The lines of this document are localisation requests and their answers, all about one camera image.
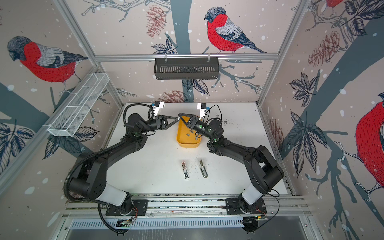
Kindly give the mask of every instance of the white wire mesh basket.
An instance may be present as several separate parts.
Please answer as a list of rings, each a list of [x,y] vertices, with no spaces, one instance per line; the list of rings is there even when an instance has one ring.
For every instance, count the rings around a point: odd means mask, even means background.
[[[52,135],[73,137],[109,82],[106,73],[88,74],[87,78],[84,86],[73,94],[73,99],[48,128]]]

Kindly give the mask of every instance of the gray floor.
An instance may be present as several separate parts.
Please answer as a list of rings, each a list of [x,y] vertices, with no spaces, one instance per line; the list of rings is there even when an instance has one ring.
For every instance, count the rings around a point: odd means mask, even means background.
[[[299,217],[275,217],[255,234],[242,228],[177,228],[158,230],[131,230],[116,236],[109,229],[71,230],[66,240],[306,240]]]

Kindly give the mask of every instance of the black basket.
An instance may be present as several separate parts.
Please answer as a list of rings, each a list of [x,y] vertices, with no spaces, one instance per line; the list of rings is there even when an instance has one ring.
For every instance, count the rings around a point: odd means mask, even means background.
[[[156,79],[216,79],[218,58],[156,58]]]

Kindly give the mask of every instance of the yellow tray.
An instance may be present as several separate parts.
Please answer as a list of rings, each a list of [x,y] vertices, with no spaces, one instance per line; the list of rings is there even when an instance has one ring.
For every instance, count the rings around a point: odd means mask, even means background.
[[[189,121],[189,117],[185,117],[183,116],[182,117],[186,122]],[[189,147],[189,148],[194,148],[194,147],[198,147],[200,142],[201,142],[201,138],[198,137],[197,140],[196,140],[196,131],[193,131],[193,130],[190,130],[189,128],[187,128],[187,126],[183,123],[183,121],[179,121],[179,128],[177,130],[177,143],[181,146],[181,147]]]

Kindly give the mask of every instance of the bullfinch illustration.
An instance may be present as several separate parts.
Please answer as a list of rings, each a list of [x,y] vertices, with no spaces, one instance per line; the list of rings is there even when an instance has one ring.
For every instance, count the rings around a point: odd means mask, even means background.
[[[19,59],[36,77],[41,80],[64,84],[65,81],[75,75],[75,68],[80,61],[88,59],[79,54],[63,51],[60,48],[47,47],[32,42],[24,36],[17,36],[8,42],[8,51],[12,60]]]
[[[241,48],[251,48],[260,53],[265,53],[246,37],[243,30],[236,26],[227,16],[222,7],[213,7],[205,15],[208,20],[208,39],[221,51],[235,52]]]
[[[384,101],[384,93],[379,94]],[[371,193],[377,189],[384,188],[384,102],[379,102],[364,117],[362,117],[356,126],[356,145],[357,154],[350,154],[344,151],[343,154],[350,155],[359,159],[365,168],[376,179],[376,185],[367,190],[359,182],[359,185],[368,195],[365,201],[371,201]]]

